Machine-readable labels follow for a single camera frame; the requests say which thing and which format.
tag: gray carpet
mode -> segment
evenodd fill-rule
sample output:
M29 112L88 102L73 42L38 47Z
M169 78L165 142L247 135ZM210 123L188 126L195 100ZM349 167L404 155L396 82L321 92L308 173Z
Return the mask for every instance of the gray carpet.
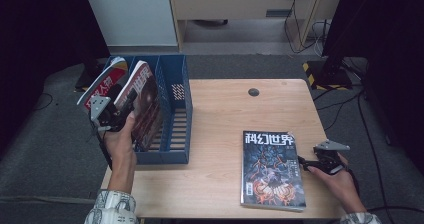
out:
M316 56L228 55L187 56L190 78L302 78L302 64ZM76 65L51 75L34 112L28 117L12 148L0 162L0 196L49 196L94 199L107 164L91 137L88 118L75 105L81 93L73 91L82 72ZM360 87L331 91L315 103L317 108L345 101ZM311 90L313 97L324 91ZM424 209L424 178L400 147L388 146L373 109L361 98L370 136L377 152L388 205ZM383 206L376 163L359 113L357 99L319 111L327 137L348 144L345 153L360 183L367 208ZM91 204L0 203L0 223L82 223ZM375 212L390 223L385 211ZM395 223L424 223L424 214L391 210ZM171 220L149 219L147 223ZM305 220L305 224L328 220Z

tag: book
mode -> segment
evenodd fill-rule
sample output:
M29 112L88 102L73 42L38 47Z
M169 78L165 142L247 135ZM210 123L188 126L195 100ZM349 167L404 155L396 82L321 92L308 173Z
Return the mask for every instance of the book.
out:
M108 96L111 88L124 86L128 81L128 64L122 57L115 57L103 72L94 80L90 87L81 95L77 106L89 113L90 99L93 95Z
M115 106L122 108L127 96L135 90L137 97L133 102L135 125L132 130L136 151L148 151L159 132L163 116L160 111L160 96L156 78L145 61L138 61L131 76L115 100Z
M241 205L301 212L305 193L289 132L243 131Z
M91 97L103 96L111 97L116 110L121 110L130 92L134 91L137 96L133 101L135 115L135 125L132 130L133 147L135 151L146 152L163 122L156 79L147 62L138 61L129 75L125 59L113 58L110 65L80 97L77 105L89 114ZM93 122L96 126L100 125L97 120Z

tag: black cable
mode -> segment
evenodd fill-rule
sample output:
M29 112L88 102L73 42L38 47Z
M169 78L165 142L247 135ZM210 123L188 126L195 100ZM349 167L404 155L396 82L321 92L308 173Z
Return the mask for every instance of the black cable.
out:
M93 199L53 196L12 196L0 197L0 203L56 203L56 204L94 204Z
M317 97L315 97L314 99L313 99L313 101L316 101L316 100L318 100L318 98L320 98L320 97L322 97L322 96L324 96L325 94L327 94L327 93L329 93L329 92L331 92L331 91L333 91L333 90L337 90L337 89L339 89L339 88L346 88L346 87L348 87L348 86L362 86L362 84L359 84L359 85L339 85L339 86L336 86L336 87L331 87L330 89L327 89L325 92L323 92L323 93L321 93L320 95L318 95Z
M335 124L335 123L336 123L336 121L337 121L337 117L339 117L340 110L342 109L342 107L343 107L343 105L344 105L344 104L346 104L346 103L343 103L343 104L341 104L341 105L340 105L339 110L337 110L336 117L334 118L333 123L331 123L331 124L330 124L330 126L328 126L328 127L324 128L324 131L327 131L328 129L330 129L331 127L333 127L333 126L334 126L334 124Z
M352 57L349 57L349 60L350 60L350 63L352 64L352 66L356 69L356 71L357 72L359 72L359 73L361 73L362 75L364 75L365 76L365 73L361 70L361 68L359 68L357 65L356 65L356 63L352 60Z
M297 32L297 34L299 35L300 45L301 45L304 49L302 49L302 50L300 50L300 51L295 51L295 50L293 49L293 47L291 46L290 37L289 37L289 35L288 35L288 33L287 33L287 18L284 20L284 32L286 33L286 37L287 37L287 40L288 40L288 42L289 42L290 49L292 50L292 52L293 52L293 53L298 54L298 53L301 53L301 52L303 52L304 50L308 49L309 47L313 46L313 45L315 44L315 42L314 42L314 43L312 43L312 44L310 44L310 45L308 45L308 46L304 46L304 45L302 44L301 37L300 37L300 27L299 27L299 22L297 21L297 17L296 17L296 8L295 8L295 6L296 6L296 0L293 0L292 6L291 6L291 8L290 8L290 13L293 13L294 20L295 20L295 22L296 22L296 26L297 26L297 31L298 31L298 32Z
M89 119L90 124L91 124L92 132L94 132L94 134L96 135L96 137L99 141L100 150L102 150L103 156L105 157L106 162L107 162L110 170L112 170L112 159L109 155L109 152L107 151L106 144L104 142L106 131L103 132L103 137L100 136L99 132L97 131L96 125L94 125L93 121L91 120L91 110L88 110L88 119Z
M322 95L330 92L331 90L334 90L334 89L330 89L327 92L324 92L323 94L321 94L320 96L322 96ZM389 205L387 205L387 199L386 199L386 195L385 195L385 191L384 191L383 180L382 180L382 175L381 175L381 171L380 171L380 165L379 165L379 162L378 162L378 159L377 159L377 155L376 155L376 151L375 151L375 148L374 148L374 144L373 144L373 142L371 140L371 136L370 136L370 133L369 133L369 130L368 130L368 126L366 124L366 121L365 121L365 118L364 118L364 114L363 114L362 108L361 108L361 103L360 103L361 98L360 97L361 97L361 95L363 93L364 93L364 89L361 92L359 92L357 95L355 95L354 98L357 97L358 109L359 109L359 113L360 113L360 116L361 116L361 120L362 120L362 123L364 125L365 131L366 131L366 134L367 134L368 141L369 141L370 146L371 146L371 150L372 150L372 153L373 153L374 161L376 163L377 175L378 175L380 190L381 190L381 193L382 193L382 196L383 196L383 203L384 203L382 207L370 208L370 209L367 209L367 211L368 212L375 212L375 211L384 210L384 211L386 211L386 214L389 217L389 220L390 220L391 223L395 223L395 222L394 222L393 217L392 217L391 213L389 212L389 210L405 210L405 211L413 211L413 212L418 212L418 213L424 213L424 209L413 208L413 207L405 207L405 206L389 206ZM336 103L336 104L330 105L328 107L331 107L331 106L334 106L334 105L338 105L338 104L344 105L345 103L347 103L348 101L351 101L353 99L351 98L351 99L349 99L349 100L347 100L345 102ZM338 221L339 220L331 220L331 221L328 222L328 224L336 223Z
M47 108L48 106L50 106L50 104L52 104L52 102L53 102L53 96L52 95L50 95L49 93L45 93L45 92L41 93L41 95L46 95L46 96L50 97L50 101L45 106L40 107L40 108L35 108L33 111L43 110L43 109Z
M326 41L326 39L325 39L325 32L326 31L327 31L327 19L324 20L324 26L322 27L322 36L323 36L322 45L323 46L325 45L325 41Z
M315 31L315 25L316 24L320 24L320 23L325 23L325 22L323 22L323 21L318 21L318 22L314 22L314 24L312 24L312 31L314 32L314 37L315 37L315 40L318 38L318 35L317 35L317 33L316 33L316 31ZM325 38L327 37L328 35L326 35L325 34L325 32L323 32L323 34L319 37L319 38L322 38L322 41L324 41L325 40Z
M359 109L359 114L361 116L362 124L365 127L365 132L367 134L368 142L370 143L370 147L371 147L372 154L373 154L373 157L374 157L375 165L376 165L376 168L377 168L378 181L379 181L379 184L380 184L381 194L383 196L383 208L385 208L386 213L387 213L387 216L389 217L390 222L391 223L395 223L393 221L393 217L392 217L391 213L386 208L387 207L387 199L386 199L386 193L384 191L383 179L382 179L381 171L380 171L380 164L378 163L377 154L376 154L376 151L375 151L375 148L374 148L374 144L373 144L373 142L371 140L371 136L370 136L370 133L369 133L369 130L368 130L367 123L365 122L364 114L362 113L361 98L360 98L361 97L361 94L362 94L362 92L360 93L360 95L358 95L358 109Z
M351 98L347 99L346 101L342 101L342 102L338 102L338 103L331 104L331 105L329 105L329 106L325 106L325 107L317 108L317 111L321 111L321 110L324 110L324 109L327 109L327 108L330 108L330 107L333 107L333 106L337 106L337 105L340 105L340 104L346 104L346 103L348 103L348 102L350 102L350 101L354 100L354 99L355 99L356 97L358 97L359 95L361 95L364 91L365 91L365 90L364 90L364 89L362 89L359 93L355 94L353 97L351 97Z

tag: patterned sleeve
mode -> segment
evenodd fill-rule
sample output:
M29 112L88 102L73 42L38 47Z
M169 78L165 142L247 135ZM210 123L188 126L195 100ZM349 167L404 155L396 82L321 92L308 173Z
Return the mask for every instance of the patterned sleeve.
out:
M368 212L346 214L340 220L340 224L381 224L380 219Z
M94 208L85 218L85 224L131 223L138 224L134 214L135 200L127 193L100 190Z

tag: white cabinet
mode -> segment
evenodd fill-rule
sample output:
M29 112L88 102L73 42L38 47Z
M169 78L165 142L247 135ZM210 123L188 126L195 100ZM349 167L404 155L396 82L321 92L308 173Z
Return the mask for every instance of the white cabinet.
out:
M109 47L177 47L169 0L89 0Z

